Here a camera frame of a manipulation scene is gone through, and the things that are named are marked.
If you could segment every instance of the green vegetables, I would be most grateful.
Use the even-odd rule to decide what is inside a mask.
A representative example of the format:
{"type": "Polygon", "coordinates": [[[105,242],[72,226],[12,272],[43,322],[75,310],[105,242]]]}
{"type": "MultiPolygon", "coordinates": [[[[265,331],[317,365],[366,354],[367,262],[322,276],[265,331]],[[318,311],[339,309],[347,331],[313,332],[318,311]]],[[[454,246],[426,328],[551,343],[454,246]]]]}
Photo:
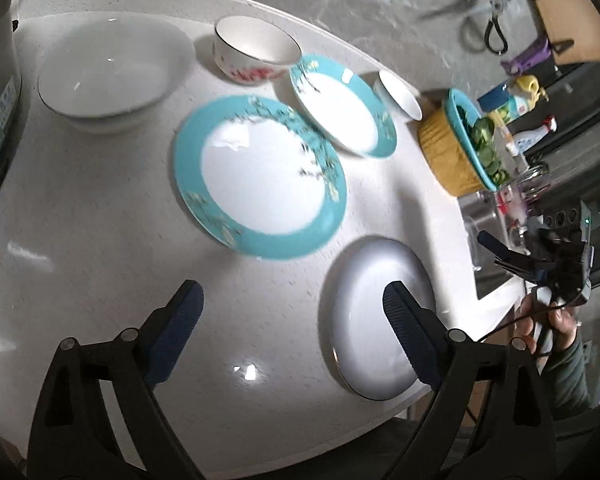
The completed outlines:
{"type": "Polygon", "coordinates": [[[493,133],[495,131],[493,121],[488,117],[483,117],[478,119],[474,127],[468,128],[467,131],[471,131],[471,144],[478,155],[478,160],[480,160],[484,171],[487,172],[493,183],[500,187],[510,177],[502,167],[502,161],[493,147],[493,133]]]}

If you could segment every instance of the white bowl with red floral pattern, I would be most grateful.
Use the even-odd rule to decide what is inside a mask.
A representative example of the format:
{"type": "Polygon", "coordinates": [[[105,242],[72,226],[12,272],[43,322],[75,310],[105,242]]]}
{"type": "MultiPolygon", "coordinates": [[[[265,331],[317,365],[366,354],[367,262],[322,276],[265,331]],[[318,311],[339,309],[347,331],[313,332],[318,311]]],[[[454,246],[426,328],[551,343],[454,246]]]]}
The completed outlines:
{"type": "Polygon", "coordinates": [[[296,40],[271,23],[251,16],[225,16],[216,22],[214,61],[241,85],[283,75],[301,57],[296,40]]]}

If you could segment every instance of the upside-down white plate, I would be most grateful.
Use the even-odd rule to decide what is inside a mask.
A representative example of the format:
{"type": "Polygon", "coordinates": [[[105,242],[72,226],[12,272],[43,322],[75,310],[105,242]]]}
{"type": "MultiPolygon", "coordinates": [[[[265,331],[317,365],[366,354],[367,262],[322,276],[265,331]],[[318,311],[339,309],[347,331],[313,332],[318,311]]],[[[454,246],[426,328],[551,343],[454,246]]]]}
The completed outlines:
{"type": "Polygon", "coordinates": [[[416,380],[382,308],[384,288],[401,281],[420,306],[435,311],[429,276],[406,245],[371,238],[347,261],[338,278],[331,344],[347,384],[371,400],[400,395],[416,380]]]}

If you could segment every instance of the person's hand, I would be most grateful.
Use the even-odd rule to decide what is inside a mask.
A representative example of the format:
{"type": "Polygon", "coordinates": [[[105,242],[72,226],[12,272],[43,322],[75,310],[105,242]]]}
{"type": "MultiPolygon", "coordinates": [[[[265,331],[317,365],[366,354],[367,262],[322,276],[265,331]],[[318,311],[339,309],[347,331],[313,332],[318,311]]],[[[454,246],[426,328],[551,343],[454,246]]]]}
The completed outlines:
{"type": "MultiPolygon", "coordinates": [[[[520,303],[520,307],[516,310],[514,316],[520,317],[529,314],[529,312],[531,312],[531,307],[531,294],[527,294],[523,298],[522,303],[520,303]]],[[[551,310],[547,313],[547,316],[549,318],[549,323],[557,332],[557,335],[554,338],[554,351],[560,352],[566,350],[574,341],[576,341],[578,325],[575,318],[568,308],[551,310]]],[[[513,337],[519,337],[525,341],[531,353],[536,351],[537,346],[532,335],[533,330],[534,320],[527,317],[516,323],[516,329],[513,333],[513,337]]]]}

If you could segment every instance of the small turquoise-rimmed plate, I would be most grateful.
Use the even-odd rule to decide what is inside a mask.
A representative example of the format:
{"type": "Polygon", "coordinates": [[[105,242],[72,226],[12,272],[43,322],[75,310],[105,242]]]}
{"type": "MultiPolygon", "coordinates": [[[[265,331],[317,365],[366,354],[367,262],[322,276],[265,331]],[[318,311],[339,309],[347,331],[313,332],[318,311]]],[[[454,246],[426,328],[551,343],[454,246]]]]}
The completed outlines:
{"type": "Polygon", "coordinates": [[[272,99],[225,97],[194,111],[178,132],[173,169],[193,216],[241,253],[310,254],[344,216],[347,186],[333,146],[272,99]]]}
{"type": "Polygon", "coordinates": [[[309,54],[289,75],[304,111],[331,140],[362,156],[385,158],[395,151],[397,136],[389,111],[349,68],[309,54]]]}

